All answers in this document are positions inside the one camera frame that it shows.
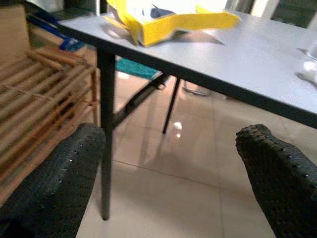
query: floor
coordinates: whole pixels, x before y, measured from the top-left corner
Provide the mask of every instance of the floor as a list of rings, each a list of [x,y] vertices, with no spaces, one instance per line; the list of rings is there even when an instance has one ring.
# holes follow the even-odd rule
[[[163,135],[174,82],[116,129],[111,218],[100,217],[98,174],[77,237],[273,238],[236,152],[235,133],[263,123],[317,163],[317,130],[215,92],[199,97],[180,90]],[[146,83],[118,74],[116,110]]]

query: yellow cardboard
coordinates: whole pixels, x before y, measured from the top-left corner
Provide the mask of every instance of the yellow cardboard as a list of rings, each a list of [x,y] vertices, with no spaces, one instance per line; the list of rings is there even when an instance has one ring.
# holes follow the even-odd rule
[[[198,5],[197,14],[172,14],[141,23],[128,13],[126,0],[109,0],[108,3],[117,10],[121,22],[129,30],[134,42],[138,44],[140,41],[144,46],[162,41],[177,30],[228,28],[239,21],[239,17],[232,13],[210,12]],[[115,26],[120,24],[113,20],[109,22]]]

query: gray table top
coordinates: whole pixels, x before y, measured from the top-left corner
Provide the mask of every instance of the gray table top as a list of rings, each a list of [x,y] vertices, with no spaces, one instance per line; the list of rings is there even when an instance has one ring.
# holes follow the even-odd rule
[[[317,128],[317,87],[296,76],[308,59],[299,49],[317,32],[235,12],[234,28],[135,46],[125,30],[98,16],[60,23],[64,34],[241,101]]]

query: black metal table leg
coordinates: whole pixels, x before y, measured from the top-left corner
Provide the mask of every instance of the black metal table leg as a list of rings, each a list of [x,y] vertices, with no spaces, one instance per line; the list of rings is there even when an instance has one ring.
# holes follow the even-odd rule
[[[177,78],[176,82],[175,82],[175,86],[174,86],[173,95],[172,95],[172,98],[171,98],[170,103],[169,103],[169,108],[168,108],[167,116],[166,116],[166,119],[165,119],[164,129],[163,129],[163,132],[162,132],[163,134],[165,134],[166,130],[167,130],[169,118],[170,118],[170,115],[171,115],[173,107],[174,107],[174,102],[175,102],[175,98],[176,98],[176,95],[177,95],[179,83],[180,83],[180,78]]]
[[[102,159],[102,218],[109,218],[110,182],[112,159],[112,121],[114,103],[115,55],[97,49],[97,65],[100,69],[100,117],[105,130],[106,145]]]

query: teal cloth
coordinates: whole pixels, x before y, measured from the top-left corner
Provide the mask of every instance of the teal cloth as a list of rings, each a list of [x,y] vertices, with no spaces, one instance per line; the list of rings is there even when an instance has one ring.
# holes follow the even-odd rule
[[[148,80],[152,80],[154,75],[158,72],[156,69],[125,58],[117,60],[116,70]]]

